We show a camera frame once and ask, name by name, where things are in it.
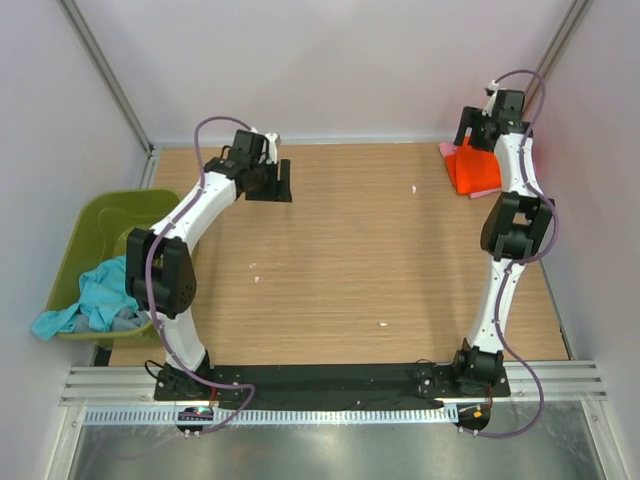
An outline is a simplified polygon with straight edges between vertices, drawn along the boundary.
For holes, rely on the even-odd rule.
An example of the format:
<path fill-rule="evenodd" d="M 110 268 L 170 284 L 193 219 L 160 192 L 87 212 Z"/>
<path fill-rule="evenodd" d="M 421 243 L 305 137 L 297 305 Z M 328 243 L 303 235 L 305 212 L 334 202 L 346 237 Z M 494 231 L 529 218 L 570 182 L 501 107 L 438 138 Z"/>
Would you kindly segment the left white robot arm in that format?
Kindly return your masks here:
<path fill-rule="evenodd" d="M 219 156 L 199 164 L 197 182 L 173 210 L 128 235 L 125 289 L 148 314 L 165 350 L 156 377 L 158 400 L 199 400 L 215 388 L 193 319 L 197 279 L 192 254 L 239 197 L 291 202 L 291 162 L 279 157 L 280 143 L 277 133 L 237 130 Z"/>

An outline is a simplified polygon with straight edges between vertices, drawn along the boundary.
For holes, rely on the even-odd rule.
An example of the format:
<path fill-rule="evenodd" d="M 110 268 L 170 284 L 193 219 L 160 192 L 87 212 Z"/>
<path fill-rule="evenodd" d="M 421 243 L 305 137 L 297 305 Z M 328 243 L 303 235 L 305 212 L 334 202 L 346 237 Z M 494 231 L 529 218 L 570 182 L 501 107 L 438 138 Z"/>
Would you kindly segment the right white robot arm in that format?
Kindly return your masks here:
<path fill-rule="evenodd" d="M 532 128 L 523 119 L 525 93 L 492 83 L 487 95 L 484 108 L 463 109 L 454 141 L 460 146 L 469 132 L 469 146 L 494 154 L 501 176 L 501 192 L 480 236 L 481 249 L 489 256 L 487 282 L 450 372 L 452 387 L 464 396 L 485 394 L 504 378 L 504 340 L 513 297 L 526 264 L 539 258 L 555 207 L 542 198 L 536 178 Z"/>

